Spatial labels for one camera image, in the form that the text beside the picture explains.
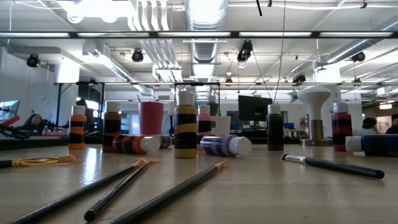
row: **orange paint bottle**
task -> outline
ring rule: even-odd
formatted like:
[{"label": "orange paint bottle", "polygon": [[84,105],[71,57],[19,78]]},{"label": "orange paint bottle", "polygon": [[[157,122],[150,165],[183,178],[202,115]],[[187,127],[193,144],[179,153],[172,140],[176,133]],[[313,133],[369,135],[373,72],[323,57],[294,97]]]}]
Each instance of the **orange paint bottle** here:
[{"label": "orange paint bottle", "polygon": [[119,114],[120,104],[117,102],[106,102],[106,113],[104,115],[104,130],[102,151],[103,152],[116,152],[112,146],[113,139],[119,136],[121,132],[122,115]]},{"label": "orange paint bottle", "polygon": [[72,115],[69,119],[69,142],[68,148],[85,148],[85,131],[87,118],[85,116],[86,108],[84,106],[72,106]]}]

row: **red paint bottle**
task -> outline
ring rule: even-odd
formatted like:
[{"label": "red paint bottle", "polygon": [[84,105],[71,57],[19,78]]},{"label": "red paint bottle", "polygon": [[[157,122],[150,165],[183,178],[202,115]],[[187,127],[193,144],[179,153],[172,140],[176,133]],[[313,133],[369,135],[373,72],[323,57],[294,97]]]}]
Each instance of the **red paint bottle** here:
[{"label": "red paint bottle", "polygon": [[344,102],[333,104],[331,116],[333,133],[333,149],[336,152],[346,152],[346,137],[353,135],[351,115],[348,113],[348,105]]}]

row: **acrylic paint bottle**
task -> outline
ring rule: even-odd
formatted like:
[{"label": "acrylic paint bottle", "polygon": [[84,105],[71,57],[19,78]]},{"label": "acrylic paint bottle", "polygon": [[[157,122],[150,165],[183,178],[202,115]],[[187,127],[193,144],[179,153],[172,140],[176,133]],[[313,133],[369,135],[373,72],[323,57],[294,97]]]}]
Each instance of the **acrylic paint bottle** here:
[{"label": "acrylic paint bottle", "polygon": [[337,102],[333,104],[331,127],[333,133],[333,149],[337,152],[346,152],[346,137],[353,135],[351,115],[348,113],[348,105],[346,103]]},{"label": "acrylic paint bottle", "polygon": [[211,116],[209,105],[198,106],[197,128],[197,149],[200,150],[200,140],[206,135],[211,135]]},{"label": "acrylic paint bottle", "polygon": [[367,156],[398,156],[398,134],[347,136],[347,152],[363,151]]},{"label": "acrylic paint bottle", "polygon": [[174,157],[195,158],[197,156],[197,109],[195,93],[180,91],[175,108]]},{"label": "acrylic paint bottle", "polygon": [[155,136],[121,134],[113,140],[113,147],[119,153],[144,155],[147,153],[156,153],[159,150],[160,142]]},{"label": "acrylic paint bottle", "polygon": [[169,136],[168,134],[153,134],[151,136],[157,137],[159,139],[161,149],[165,149],[171,146],[173,142],[172,137]]},{"label": "acrylic paint bottle", "polygon": [[245,137],[234,134],[227,136],[204,136],[200,141],[200,147],[207,154],[217,156],[247,156],[251,152],[251,141]]},{"label": "acrylic paint bottle", "polygon": [[106,113],[104,114],[104,131],[102,141],[103,152],[114,152],[113,139],[121,134],[121,119],[119,114],[120,104],[117,102],[106,102]]},{"label": "acrylic paint bottle", "polygon": [[284,122],[279,105],[268,105],[268,150],[284,150]]},{"label": "acrylic paint bottle", "polygon": [[86,107],[72,106],[72,115],[69,118],[69,141],[68,148],[84,149],[85,148],[85,131],[87,118]]}]

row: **blue object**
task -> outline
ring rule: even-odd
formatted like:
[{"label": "blue object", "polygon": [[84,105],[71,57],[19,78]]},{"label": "blue object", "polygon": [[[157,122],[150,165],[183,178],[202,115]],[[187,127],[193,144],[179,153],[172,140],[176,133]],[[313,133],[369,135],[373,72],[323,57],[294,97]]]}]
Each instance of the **blue object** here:
[{"label": "blue object", "polygon": [[294,123],[284,123],[284,128],[294,129]]},{"label": "blue object", "polygon": [[239,125],[238,124],[231,124],[230,129],[231,130],[239,130]]}]

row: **red object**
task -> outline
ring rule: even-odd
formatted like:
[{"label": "red object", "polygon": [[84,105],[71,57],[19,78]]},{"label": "red object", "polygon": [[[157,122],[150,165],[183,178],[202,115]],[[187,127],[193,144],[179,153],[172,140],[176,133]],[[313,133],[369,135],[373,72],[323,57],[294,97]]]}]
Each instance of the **red object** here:
[{"label": "red object", "polygon": [[346,137],[353,135],[351,126],[351,115],[347,113],[336,113],[331,116],[333,133],[333,149],[336,152],[346,152]]},{"label": "red object", "polygon": [[4,125],[4,126],[9,127],[10,125],[14,124],[15,122],[17,122],[19,120],[20,120],[20,117],[18,115],[15,115],[15,117],[13,117],[13,118],[11,118],[11,119],[9,119],[9,120],[1,123],[1,124]]},{"label": "red object", "polygon": [[139,103],[138,114],[140,134],[162,134],[163,103]]}]

